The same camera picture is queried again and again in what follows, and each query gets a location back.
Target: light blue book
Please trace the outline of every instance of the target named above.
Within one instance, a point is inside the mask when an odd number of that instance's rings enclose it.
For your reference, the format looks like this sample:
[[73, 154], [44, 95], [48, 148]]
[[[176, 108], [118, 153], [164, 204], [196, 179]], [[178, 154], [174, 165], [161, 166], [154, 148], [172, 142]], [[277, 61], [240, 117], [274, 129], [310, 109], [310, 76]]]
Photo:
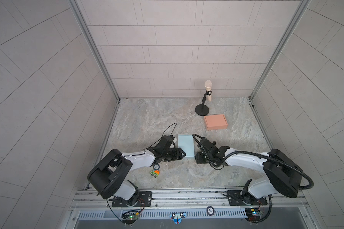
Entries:
[[184, 158], [194, 158], [193, 135], [178, 135], [178, 147], [186, 153], [186, 156]]

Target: black mounting plate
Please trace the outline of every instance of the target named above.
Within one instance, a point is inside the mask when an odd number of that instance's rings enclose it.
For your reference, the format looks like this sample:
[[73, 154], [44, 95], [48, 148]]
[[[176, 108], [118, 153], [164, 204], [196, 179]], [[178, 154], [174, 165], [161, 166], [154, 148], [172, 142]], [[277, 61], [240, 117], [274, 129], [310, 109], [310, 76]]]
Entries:
[[[243, 202], [241, 198], [241, 191], [240, 190], [228, 190], [225, 191], [228, 193], [228, 196], [232, 196], [231, 199], [228, 198], [229, 206], [244, 206], [247, 205]], [[257, 200], [257, 205], [259, 205], [259, 200], [262, 205], [267, 205], [266, 198], [260, 198]]]
[[[151, 206], [151, 192], [139, 192], [138, 198], [144, 200], [145, 207]], [[126, 205], [126, 200], [120, 198], [120, 199], [113, 199], [112, 200], [112, 207], [141, 207], [142, 204], [137, 201], [134, 206], [128, 206]]]

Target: gray marble surface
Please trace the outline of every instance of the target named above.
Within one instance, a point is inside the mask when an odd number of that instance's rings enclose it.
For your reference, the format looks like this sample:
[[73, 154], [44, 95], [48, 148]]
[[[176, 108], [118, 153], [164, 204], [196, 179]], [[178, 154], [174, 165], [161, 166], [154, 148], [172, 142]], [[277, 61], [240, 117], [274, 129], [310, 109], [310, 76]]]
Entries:
[[[207, 131], [202, 116], [195, 113], [201, 98], [161, 98], [121, 100], [104, 155], [111, 149], [137, 152], [158, 140], [162, 132], [174, 122], [173, 135], [198, 134], [217, 147], [226, 145], [251, 152], [267, 152], [269, 146], [246, 98], [213, 98], [206, 102], [209, 115], [225, 114], [228, 128]], [[173, 127], [166, 131], [169, 135]], [[209, 164], [196, 164], [194, 159], [161, 162], [160, 175], [150, 176], [151, 167], [129, 172], [127, 179], [139, 188], [198, 188], [243, 186], [248, 179], [262, 175], [239, 166], [225, 166], [216, 171]]]

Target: tiled wall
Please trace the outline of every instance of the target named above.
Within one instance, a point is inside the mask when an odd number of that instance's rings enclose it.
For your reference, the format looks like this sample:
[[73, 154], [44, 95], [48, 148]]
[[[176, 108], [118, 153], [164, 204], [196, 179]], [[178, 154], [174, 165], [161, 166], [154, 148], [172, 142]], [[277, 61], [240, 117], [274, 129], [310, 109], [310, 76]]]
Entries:
[[0, 228], [56, 227], [115, 103], [66, 0], [0, 0]]
[[78, 4], [120, 97], [247, 97], [299, 1]]
[[344, 229], [344, 0], [312, 0], [253, 103], [275, 148], [315, 182], [322, 228]]

